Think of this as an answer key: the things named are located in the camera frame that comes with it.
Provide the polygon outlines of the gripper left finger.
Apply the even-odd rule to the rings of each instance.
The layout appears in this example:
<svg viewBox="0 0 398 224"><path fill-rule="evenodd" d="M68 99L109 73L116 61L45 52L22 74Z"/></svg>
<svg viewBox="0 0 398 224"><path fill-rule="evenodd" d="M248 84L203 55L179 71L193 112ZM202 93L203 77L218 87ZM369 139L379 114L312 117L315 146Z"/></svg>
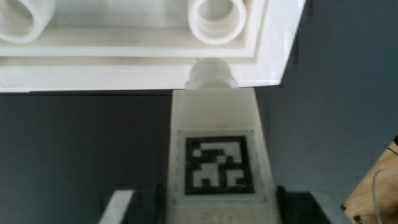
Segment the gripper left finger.
<svg viewBox="0 0 398 224"><path fill-rule="evenodd" d="M115 192L99 224L123 223L134 195L136 195L134 189L123 189Z"/></svg>

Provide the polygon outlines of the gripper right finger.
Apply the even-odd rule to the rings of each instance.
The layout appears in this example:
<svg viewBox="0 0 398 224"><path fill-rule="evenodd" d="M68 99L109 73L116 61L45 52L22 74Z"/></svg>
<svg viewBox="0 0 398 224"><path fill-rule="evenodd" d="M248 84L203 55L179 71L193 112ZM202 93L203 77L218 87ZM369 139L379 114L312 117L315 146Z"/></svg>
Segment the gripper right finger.
<svg viewBox="0 0 398 224"><path fill-rule="evenodd" d="M328 192L294 191L278 186L276 196L283 224L354 224Z"/></svg>

